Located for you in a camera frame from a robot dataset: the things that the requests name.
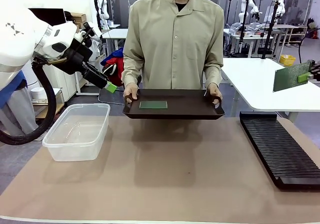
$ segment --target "shirt sleeve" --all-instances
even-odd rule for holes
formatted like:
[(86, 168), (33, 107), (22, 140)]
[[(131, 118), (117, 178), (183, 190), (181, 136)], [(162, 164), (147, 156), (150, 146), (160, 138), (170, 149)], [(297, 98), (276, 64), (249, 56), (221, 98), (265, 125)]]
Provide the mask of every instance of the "shirt sleeve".
[(204, 63), (204, 74), (206, 78), (206, 88), (211, 83), (219, 86), (222, 76), (221, 67), (223, 61), (223, 38), (224, 38), (224, 11), (219, 8), (215, 14), (214, 30), (211, 41), (206, 51), (206, 61)]
[(129, 14), (128, 35), (123, 50), (124, 71), (121, 80), (125, 86), (137, 83), (137, 78), (141, 74), (140, 71), (145, 62), (139, 33), (139, 15), (136, 6), (133, 5)]

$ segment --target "blue cloth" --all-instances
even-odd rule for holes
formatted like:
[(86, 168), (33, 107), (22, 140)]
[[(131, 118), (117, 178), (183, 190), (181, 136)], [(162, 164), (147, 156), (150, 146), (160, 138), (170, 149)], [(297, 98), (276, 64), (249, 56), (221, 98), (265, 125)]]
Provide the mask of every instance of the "blue cloth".
[(10, 99), (12, 93), (17, 89), (22, 80), (25, 80), (25, 76), (20, 70), (20, 72), (14, 77), (11, 82), (0, 90), (0, 108), (2, 109), (6, 102)]
[(106, 62), (112, 58), (123, 58), (124, 57), (124, 49), (120, 48), (116, 51), (114, 51), (112, 54), (110, 54), (108, 57), (106, 57), (104, 60), (101, 61), (101, 65), (105, 66)]

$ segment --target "person's left hand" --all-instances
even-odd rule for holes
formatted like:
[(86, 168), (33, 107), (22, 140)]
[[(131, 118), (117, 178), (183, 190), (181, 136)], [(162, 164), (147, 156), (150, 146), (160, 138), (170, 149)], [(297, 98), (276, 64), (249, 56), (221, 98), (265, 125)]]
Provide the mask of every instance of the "person's left hand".
[[(218, 96), (221, 98), (222, 100), (222, 94), (218, 88), (218, 86), (215, 83), (211, 83), (208, 86), (208, 91), (210, 93), (211, 96)], [(219, 100), (214, 100), (213, 102), (215, 105), (217, 105), (219, 103)]]

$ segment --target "yellow basket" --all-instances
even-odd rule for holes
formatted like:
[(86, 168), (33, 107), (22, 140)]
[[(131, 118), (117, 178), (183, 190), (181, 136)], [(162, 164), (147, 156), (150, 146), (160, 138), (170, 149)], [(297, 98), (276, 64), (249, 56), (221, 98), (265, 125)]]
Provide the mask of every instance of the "yellow basket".
[(281, 55), (280, 64), (284, 66), (292, 66), (295, 62), (296, 58), (292, 55)]

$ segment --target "brown tabletop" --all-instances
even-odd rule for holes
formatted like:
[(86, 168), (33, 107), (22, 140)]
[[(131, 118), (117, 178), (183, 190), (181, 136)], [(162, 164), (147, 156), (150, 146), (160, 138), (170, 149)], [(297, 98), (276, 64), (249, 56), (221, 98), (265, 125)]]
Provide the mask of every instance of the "brown tabletop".
[[(0, 196), (0, 216), (82, 223), (320, 221), (320, 193), (279, 191), (236, 118), (109, 122), (95, 161), (55, 162), (41, 148)], [(280, 122), (320, 166), (318, 148), (291, 122)]]

